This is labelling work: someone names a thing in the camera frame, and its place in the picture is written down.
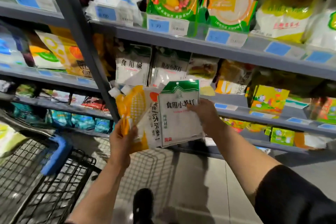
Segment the shopping cart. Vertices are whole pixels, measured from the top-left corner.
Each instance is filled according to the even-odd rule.
[[[27,140],[0,159],[0,223],[62,223],[95,169],[95,159],[50,130],[20,123],[0,110],[0,120]]]

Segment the forearm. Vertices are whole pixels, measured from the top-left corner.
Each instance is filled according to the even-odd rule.
[[[246,196],[254,204],[255,192],[260,182],[268,171],[280,163],[258,150],[223,122],[213,137]]]
[[[110,224],[122,176],[121,167],[114,165],[109,160],[86,196],[72,211],[67,222],[73,224]]]

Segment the shelf upright post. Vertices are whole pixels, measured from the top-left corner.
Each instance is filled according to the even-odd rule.
[[[56,0],[69,29],[81,50],[86,65],[89,67],[93,79],[97,83],[98,89],[110,110],[115,122],[120,119],[117,105],[108,91],[111,89],[110,83],[105,75],[103,65],[99,60],[98,52],[92,40],[92,30],[83,13],[79,0]]]

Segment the black shoe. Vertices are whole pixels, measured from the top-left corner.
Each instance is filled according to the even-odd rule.
[[[133,224],[152,224],[154,196],[150,189],[138,190],[133,199]]]

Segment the person's right hand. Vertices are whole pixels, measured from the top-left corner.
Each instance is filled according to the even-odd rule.
[[[216,137],[221,128],[225,127],[225,123],[218,116],[216,108],[210,100],[200,98],[198,105],[188,104],[187,108],[198,115],[203,131],[209,137]]]

